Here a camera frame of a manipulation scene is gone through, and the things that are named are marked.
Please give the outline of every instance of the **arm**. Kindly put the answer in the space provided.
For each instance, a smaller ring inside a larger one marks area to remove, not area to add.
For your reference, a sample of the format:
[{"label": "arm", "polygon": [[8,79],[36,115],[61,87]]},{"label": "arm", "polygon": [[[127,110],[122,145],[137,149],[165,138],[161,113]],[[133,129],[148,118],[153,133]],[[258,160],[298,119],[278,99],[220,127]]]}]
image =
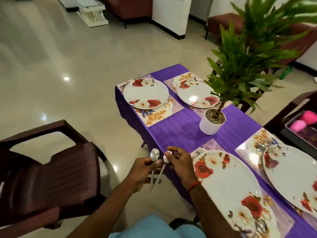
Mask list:
[{"label": "arm", "polygon": [[[191,155],[182,148],[169,146],[167,149],[176,152],[177,158],[168,152],[165,153],[165,156],[173,164],[183,186],[189,189],[193,183],[198,181]],[[200,184],[192,188],[190,196],[207,238],[241,238],[239,232],[231,228]]]},{"label": "arm", "polygon": [[150,183],[148,175],[152,170],[162,167],[161,160],[151,162],[150,158],[136,159],[128,176],[113,190],[110,197],[68,238],[108,237],[131,195],[140,191],[144,183]]}]

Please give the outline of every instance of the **maroon sofa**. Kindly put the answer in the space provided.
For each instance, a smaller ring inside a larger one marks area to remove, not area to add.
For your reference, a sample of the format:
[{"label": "maroon sofa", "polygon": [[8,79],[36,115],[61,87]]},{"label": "maroon sofa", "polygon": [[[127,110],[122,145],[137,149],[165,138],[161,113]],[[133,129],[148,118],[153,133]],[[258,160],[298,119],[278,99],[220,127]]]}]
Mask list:
[{"label": "maroon sofa", "polygon": [[151,17],[153,0],[105,0],[107,8],[123,20],[137,17]]},{"label": "maroon sofa", "polygon": [[[225,30],[228,30],[230,20],[232,20],[234,23],[235,33],[240,34],[243,28],[243,18],[239,16],[238,14],[226,13],[223,15],[218,15],[218,16],[213,16],[208,18],[205,39],[207,39],[207,35],[209,32],[211,32],[216,37],[220,37],[220,25],[222,25]],[[310,30],[310,32],[306,36],[299,38],[297,40],[282,44],[279,47],[279,49],[283,49],[283,50],[289,49],[289,50],[300,51],[300,55],[296,58],[283,59],[278,64],[286,65],[300,58],[308,50],[308,48],[310,48],[317,40],[317,27],[312,27],[310,25],[303,24],[303,23],[294,24],[291,26],[292,35],[296,35],[296,34],[305,32],[307,30]]]}]

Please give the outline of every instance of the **floral plate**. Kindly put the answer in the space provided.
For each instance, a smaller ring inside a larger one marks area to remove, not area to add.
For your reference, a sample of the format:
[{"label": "floral plate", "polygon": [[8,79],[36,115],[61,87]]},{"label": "floral plate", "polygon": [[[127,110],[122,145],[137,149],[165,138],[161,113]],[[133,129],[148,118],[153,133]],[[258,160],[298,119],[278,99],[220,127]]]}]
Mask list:
[{"label": "floral plate", "polygon": [[264,170],[276,190],[295,207],[317,217],[317,162],[285,144],[269,147]]},{"label": "floral plate", "polygon": [[240,159],[224,151],[211,150],[194,158],[193,164],[197,178],[234,230],[252,237],[256,231],[255,220],[263,219],[269,228],[263,237],[281,237],[275,215],[267,206],[257,179]]},{"label": "floral plate", "polygon": [[219,102],[219,97],[210,94],[214,91],[202,79],[190,78],[178,83],[177,95],[185,103],[196,108],[210,108]]},{"label": "floral plate", "polygon": [[125,100],[138,109],[154,109],[162,106],[169,97],[168,88],[153,78],[137,78],[123,91]]}]

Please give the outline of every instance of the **purple tablecloth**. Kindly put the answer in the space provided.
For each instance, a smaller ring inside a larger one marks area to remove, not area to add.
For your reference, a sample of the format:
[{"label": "purple tablecloth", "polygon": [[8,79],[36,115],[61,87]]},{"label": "purple tablecloth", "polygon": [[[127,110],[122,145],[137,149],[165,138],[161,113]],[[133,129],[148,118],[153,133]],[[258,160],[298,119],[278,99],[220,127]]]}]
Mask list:
[{"label": "purple tablecloth", "polygon": [[[151,73],[151,75],[153,78],[163,82],[188,71],[189,70],[184,66],[177,64]],[[199,129],[200,117],[193,112],[176,93],[171,89],[169,89],[169,92],[184,106],[184,109],[147,128],[139,116],[136,115],[133,108],[125,101],[120,90],[117,87],[115,88],[116,101],[122,118],[141,135],[149,150],[158,148],[161,155],[166,151],[167,146],[182,147],[186,151],[192,152],[213,138],[227,152],[239,157],[235,149],[261,128],[261,125],[252,118],[233,105],[230,105],[223,110],[227,118],[226,123],[215,135],[206,135]],[[286,238],[317,237],[317,232],[253,169],[251,169],[251,171],[258,179],[260,186],[295,220],[295,224]],[[166,170],[165,175],[173,182],[180,195],[192,204],[188,193],[181,185],[180,179],[177,177],[175,171]]]}]

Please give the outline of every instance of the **tiled floor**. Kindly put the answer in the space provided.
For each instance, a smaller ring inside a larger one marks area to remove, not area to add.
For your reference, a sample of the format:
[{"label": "tiled floor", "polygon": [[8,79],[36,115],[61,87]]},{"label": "tiled floor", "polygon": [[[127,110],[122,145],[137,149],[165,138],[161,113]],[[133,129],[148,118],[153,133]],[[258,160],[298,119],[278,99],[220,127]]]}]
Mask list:
[{"label": "tiled floor", "polygon": [[[204,40],[204,28],[188,21],[186,38],[176,40],[154,25],[128,25],[109,16],[109,25],[89,28],[76,13],[66,13],[56,0],[0,0],[0,139],[65,119],[101,148],[101,189],[108,195],[124,179],[137,157],[149,154],[141,137],[118,112],[115,85],[180,63],[201,78],[211,72],[206,57],[216,45]],[[251,117],[265,124],[290,100],[317,89],[312,77],[294,70],[283,89],[258,101],[264,113]],[[46,163],[72,145],[51,134],[14,147],[14,151]],[[166,222],[193,219],[194,211],[167,178],[149,193],[134,194],[116,230],[156,213]],[[85,217],[65,220],[57,230],[39,229],[25,237],[65,237]]]}]

